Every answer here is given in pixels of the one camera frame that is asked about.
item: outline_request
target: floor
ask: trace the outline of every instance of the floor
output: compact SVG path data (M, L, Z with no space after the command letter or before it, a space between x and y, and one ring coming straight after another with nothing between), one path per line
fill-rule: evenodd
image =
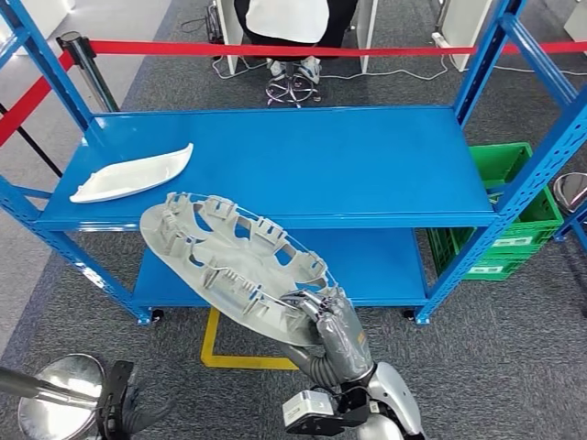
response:
M159 27L170 0L78 0L50 38L77 30L91 39L150 40ZM128 21L134 26L129 27ZM144 57L100 57L97 60L114 97L122 103ZM0 102L6 107L26 91L40 73L26 56L16 57L0 70ZM88 103L97 110L86 84L76 70L70 71ZM80 132L53 93L48 96L23 125L53 161L64 168L77 146ZM14 135L0 149L0 174L11 182L52 190L56 177L28 144ZM11 217L0 211L0 354L4 352L30 294L39 281L50 251Z

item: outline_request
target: chrome stanchion base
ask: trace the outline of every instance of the chrome stanchion base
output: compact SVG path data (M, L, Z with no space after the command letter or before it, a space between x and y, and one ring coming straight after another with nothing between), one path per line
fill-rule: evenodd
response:
M49 364L35 376L54 385L95 396L97 403L103 384L103 369L94 357L72 354ZM92 426L90 409L60 405L50 401L20 399L19 426L32 440L70 440Z

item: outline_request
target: green plastic crate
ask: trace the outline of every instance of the green plastic crate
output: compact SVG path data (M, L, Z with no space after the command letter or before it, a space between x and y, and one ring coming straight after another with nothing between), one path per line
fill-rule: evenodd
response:
M532 149L527 143L471 147L470 150L485 188L488 189L512 181L532 156ZM548 241L562 223L563 217L552 194L545 187L485 256L532 254ZM473 231L472 227L453 229L459 248L467 242Z
M455 236L449 228L428 229L428 241L432 249L436 271L443 273L460 251ZM505 254L484 257L477 261L465 280L502 281L519 269L530 255Z

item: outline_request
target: red rope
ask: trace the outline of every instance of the red rope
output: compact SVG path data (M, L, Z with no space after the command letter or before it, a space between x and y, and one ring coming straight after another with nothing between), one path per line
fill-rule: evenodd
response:
M165 41L91 41L95 53L116 55L159 55L159 56L197 56L215 57L226 55L259 56L259 57L422 57L455 54L472 54L476 48L373 48L373 49L334 49L287 46L255 46L255 45L221 45L206 43L172 43ZM547 53L568 53L587 51L587 41L563 41L542 43L541 47ZM503 53L518 53L514 45L506 45ZM60 63L66 71L73 63L67 52L63 52ZM49 92L49 84L43 77L35 82L5 115L0 119L0 147L11 137L17 128L35 111Z
M73 60L69 52L63 52L59 57L59 62L66 71L68 71L73 65ZM12 136L18 127L21 126L25 119L34 112L51 91L51 87L49 83L42 76L2 116L0 119L0 147Z
M334 49L289 46L222 45L208 43L173 43L167 41L91 41L95 53L116 55L160 55L160 56L196 56L215 57L239 55L251 57L422 57L455 54L471 54L476 48L373 48L373 49ZM587 51L587 41L562 41L542 43L547 53L568 53ZM503 53L518 53L516 46L506 45Z

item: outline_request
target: gray plastic wheel cover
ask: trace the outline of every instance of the gray plastic wheel cover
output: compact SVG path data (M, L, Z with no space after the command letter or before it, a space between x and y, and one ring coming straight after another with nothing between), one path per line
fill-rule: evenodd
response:
M329 285L326 264L316 253L296 248L282 227L228 199L171 193L165 203L145 211L141 233L153 253L204 300L286 344L314 346L320 339L305 312L279 298L300 284L340 294ZM289 261L280 263L278 253Z

